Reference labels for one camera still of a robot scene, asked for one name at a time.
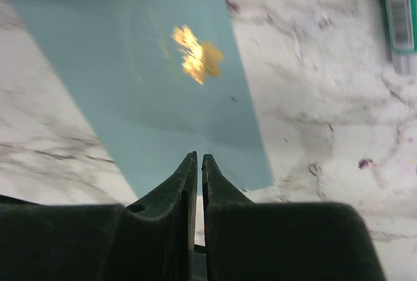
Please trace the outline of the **green white glue stick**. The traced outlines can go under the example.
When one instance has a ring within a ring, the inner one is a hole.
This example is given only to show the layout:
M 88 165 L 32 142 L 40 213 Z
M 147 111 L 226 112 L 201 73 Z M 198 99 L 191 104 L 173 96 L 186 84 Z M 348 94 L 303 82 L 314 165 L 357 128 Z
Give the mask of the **green white glue stick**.
M 416 75 L 416 0 L 385 0 L 394 70 Z

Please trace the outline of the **gold seal sticker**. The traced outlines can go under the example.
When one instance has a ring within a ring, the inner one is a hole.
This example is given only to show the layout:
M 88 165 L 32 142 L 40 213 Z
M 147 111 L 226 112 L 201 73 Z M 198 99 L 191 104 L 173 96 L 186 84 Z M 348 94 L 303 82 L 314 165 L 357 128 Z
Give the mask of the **gold seal sticker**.
M 206 76 L 219 77 L 219 64 L 224 54 L 212 42 L 199 41 L 187 26 L 174 27 L 171 38 L 178 44 L 182 54 L 182 71 L 203 85 Z

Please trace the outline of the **teal envelope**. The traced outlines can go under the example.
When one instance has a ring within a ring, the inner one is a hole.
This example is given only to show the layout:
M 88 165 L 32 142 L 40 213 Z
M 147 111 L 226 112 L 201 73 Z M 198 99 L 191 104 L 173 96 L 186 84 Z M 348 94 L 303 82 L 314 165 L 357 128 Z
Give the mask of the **teal envelope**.
M 136 194 L 192 151 L 239 189 L 272 184 L 225 0 L 10 2 Z M 222 51 L 221 76 L 182 71 L 183 25 Z

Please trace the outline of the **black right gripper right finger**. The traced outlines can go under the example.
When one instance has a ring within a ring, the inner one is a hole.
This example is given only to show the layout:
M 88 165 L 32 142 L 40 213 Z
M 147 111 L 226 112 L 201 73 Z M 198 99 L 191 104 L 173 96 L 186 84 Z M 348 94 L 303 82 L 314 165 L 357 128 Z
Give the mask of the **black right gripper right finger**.
M 209 280 L 384 280 L 362 217 L 335 202 L 254 203 L 202 164 Z

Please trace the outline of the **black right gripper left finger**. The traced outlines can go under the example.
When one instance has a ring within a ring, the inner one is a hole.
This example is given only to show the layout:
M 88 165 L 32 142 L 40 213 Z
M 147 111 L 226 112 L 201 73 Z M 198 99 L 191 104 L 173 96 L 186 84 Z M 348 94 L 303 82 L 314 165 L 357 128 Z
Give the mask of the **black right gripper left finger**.
M 130 205 L 1 197 L 2 280 L 190 280 L 197 155 Z

